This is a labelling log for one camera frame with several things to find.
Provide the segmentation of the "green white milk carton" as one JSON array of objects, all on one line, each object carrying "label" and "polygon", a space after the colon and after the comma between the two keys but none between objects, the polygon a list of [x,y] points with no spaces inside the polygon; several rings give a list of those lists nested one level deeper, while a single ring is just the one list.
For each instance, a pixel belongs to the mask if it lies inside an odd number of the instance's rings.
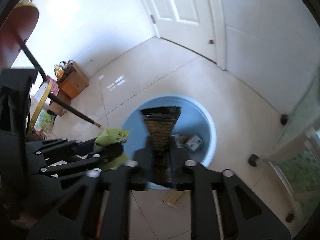
[{"label": "green white milk carton", "polygon": [[193,135],[185,142],[184,146],[188,150],[195,152],[202,144],[203,140],[198,135]]}]

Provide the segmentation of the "black snack wrapper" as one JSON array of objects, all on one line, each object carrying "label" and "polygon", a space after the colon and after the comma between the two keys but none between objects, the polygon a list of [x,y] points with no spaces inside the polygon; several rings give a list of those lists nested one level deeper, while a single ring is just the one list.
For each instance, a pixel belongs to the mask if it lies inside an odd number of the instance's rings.
[{"label": "black snack wrapper", "polygon": [[140,112],[149,132],[147,142],[152,155],[151,181],[163,187],[170,187],[172,183],[171,134],[180,117],[181,108],[162,106],[141,109]]}]

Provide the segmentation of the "black table leg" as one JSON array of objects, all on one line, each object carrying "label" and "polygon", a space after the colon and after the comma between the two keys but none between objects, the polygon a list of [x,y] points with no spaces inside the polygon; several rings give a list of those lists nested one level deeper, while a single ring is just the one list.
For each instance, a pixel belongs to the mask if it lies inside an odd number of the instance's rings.
[{"label": "black table leg", "polygon": [[92,120],[91,118],[87,117],[86,115],[84,115],[83,113],[81,113],[80,111],[74,109],[72,106],[68,105],[67,103],[65,103],[64,101],[62,101],[60,98],[58,98],[57,96],[55,96],[52,93],[49,93],[48,98],[50,98],[50,100],[54,101],[55,103],[57,103],[59,106],[63,107],[64,109],[66,109],[67,111],[73,113],[74,115],[78,116],[79,118],[81,118],[82,120],[85,120],[87,122],[89,122],[90,124],[93,124],[97,127],[100,127],[101,124],[99,124],[98,122],[95,122],[94,120]]}]

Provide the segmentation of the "gold kettle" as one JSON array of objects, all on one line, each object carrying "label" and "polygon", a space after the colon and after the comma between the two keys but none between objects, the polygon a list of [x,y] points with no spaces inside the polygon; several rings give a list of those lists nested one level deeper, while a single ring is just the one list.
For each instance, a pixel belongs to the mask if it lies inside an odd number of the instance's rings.
[{"label": "gold kettle", "polygon": [[62,80],[68,74],[68,63],[66,61],[61,61],[59,64],[54,66],[54,73],[57,80]]}]

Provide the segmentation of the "glass cabinet door frame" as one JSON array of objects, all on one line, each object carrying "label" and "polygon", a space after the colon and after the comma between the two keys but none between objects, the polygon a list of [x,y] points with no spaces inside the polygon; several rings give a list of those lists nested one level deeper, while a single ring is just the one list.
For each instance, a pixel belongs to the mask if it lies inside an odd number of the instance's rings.
[{"label": "glass cabinet door frame", "polygon": [[272,167],[292,207],[288,223],[308,220],[319,203],[319,74],[290,116],[283,115],[284,132],[270,154],[252,154],[248,164]]}]

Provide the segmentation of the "cardboard box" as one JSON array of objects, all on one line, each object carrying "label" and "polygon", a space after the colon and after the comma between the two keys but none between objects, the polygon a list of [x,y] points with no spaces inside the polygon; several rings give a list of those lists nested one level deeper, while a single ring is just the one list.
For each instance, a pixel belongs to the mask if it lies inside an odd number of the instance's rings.
[{"label": "cardboard box", "polygon": [[71,105],[73,99],[88,87],[89,79],[75,61],[69,60],[68,74],[62,80],[53,81],[51,93]]}]

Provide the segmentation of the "brown wooden chair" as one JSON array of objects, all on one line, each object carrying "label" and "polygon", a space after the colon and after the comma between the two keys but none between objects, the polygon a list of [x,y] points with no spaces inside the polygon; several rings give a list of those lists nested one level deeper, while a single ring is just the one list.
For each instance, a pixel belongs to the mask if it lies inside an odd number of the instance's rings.
[{"label": "brown wooden chair", "polygon": [[32,3],[19,2],[1,27],[1,72],[8,70],[21,51],[24,52],[43,81],[47,76],[26,45],[38,20],[39,10]]}]

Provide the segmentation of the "light blue trash bin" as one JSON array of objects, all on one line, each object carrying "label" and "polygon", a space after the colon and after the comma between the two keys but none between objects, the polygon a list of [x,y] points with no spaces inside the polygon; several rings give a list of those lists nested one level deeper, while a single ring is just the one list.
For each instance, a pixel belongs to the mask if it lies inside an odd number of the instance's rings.
[{"label": "light blue trash bin", "polygon": [[202,140],[202,144],[195,151],[187,149],[189,159],[208,167],[214,157],[217,145],[214,122],[209,112],[199,102],[180,94],[164,94],[151,98],[133,110],[122,125],[123,129],[130,131],[129,138],[124,146],[126,155],[133,159],[135,152],[145,147],[149,136],[140,110],[168,106],[181,108],[180,117],[173,128],[172,134],[189,135],[191,137],[197,135]]}]

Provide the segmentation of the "yellow green snack bag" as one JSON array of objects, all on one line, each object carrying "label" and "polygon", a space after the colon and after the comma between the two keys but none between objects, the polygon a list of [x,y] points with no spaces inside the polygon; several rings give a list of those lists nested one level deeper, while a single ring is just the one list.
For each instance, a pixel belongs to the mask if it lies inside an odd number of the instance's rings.
[{"label": "yellow green snack bag", "polygon": [[108,127],[99,134],[94,142],[94,151],[102,150],[103,163],[99,168],[103,171],[114,169],[128,161],[123,145],[127,142],[131,132],[122,128]]}]

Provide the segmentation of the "white panel door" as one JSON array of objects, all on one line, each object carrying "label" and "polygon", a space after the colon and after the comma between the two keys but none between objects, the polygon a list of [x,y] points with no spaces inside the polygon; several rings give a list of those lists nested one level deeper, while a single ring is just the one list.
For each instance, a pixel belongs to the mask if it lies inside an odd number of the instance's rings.
[{"label": "white panel door", "polygon": [[222,0],[142,0],[155,35],[183,46],[226,70]]}]

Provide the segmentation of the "tan paper scrap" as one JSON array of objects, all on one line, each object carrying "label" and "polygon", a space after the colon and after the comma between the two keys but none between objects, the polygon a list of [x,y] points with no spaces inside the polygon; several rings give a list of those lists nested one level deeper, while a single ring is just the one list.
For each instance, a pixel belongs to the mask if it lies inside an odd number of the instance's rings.
[{"label": "tan paper scrap", "polygon": [[190,191],[177,191],[177,190],[168,190],[165,192],[162,202],[169,207],[176,208],[178,204],[186,196],[189,196]]}]

